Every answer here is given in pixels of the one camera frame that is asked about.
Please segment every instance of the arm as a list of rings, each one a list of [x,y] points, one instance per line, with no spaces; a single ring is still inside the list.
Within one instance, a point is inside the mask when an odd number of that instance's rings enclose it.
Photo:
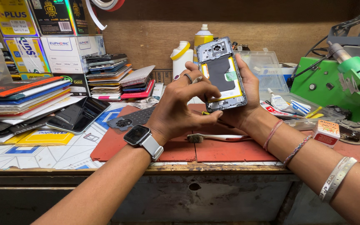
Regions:
[[[273,126],[279,120],[259,105],[259,81],[237,56],[237,64],[247,91],[248,104],[225,111],[222,120],[239,128],[264,145]],[[295,147],[306,138],[302,132],[282,124],[268,143],[268,151],[284,161]],[[310,139],[287,165],[316,194],[319,194],[334,167],[343,156],[333,149]],[[345,219],[360,224],[360,163],[348,172],[330,205]]]
[[[182,75],[185,73],[193,80],[203,76],[195,69],[185,70]],[[159,145],[189,130],[216,123],[222,111],[202,116],[187,107],[192,97],[203,94],[220,97],[217,87],[205,77],[202,82],[190,85],[189,79],[183,76],[166,87],[145,125]],[[144,148],[126,145],[33,224],[107,224],[150,162],[151,156]]]

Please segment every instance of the watch face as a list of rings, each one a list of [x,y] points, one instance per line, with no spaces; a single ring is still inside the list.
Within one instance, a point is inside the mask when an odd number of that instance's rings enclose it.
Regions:
[[[131,130],[129,130],[129,132],[127,132],[123,139],[131,145],[137,145],[146,135],[149,134],[149,132],[149,128],[141,125],[135,125]]]

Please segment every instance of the wooden wall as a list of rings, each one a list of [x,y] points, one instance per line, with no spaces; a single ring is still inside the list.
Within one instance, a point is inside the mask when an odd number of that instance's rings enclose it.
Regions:
[[[108,53],[126,53],[135,69],[171,69],[179,41],[193,46],[207,23],[251,50],[275,51],[279,62],[298,63],[330,27],[360,14],[356,0],[126,0],[114,12],[98,10]]]

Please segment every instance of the green sticker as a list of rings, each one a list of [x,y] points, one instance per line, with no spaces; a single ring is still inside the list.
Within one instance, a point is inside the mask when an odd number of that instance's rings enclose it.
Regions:
[[[237,74],[236,74],[235,71],[228,72],[225,75],[226,75],[226,80],[227,81],[237,80]]]

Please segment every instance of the black phone screen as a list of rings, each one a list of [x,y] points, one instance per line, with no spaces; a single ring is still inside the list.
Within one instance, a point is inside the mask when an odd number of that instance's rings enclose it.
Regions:
[[[66,130],[81,132],[109,106],[108,102],[85,97],[56,114],[47,123]]]

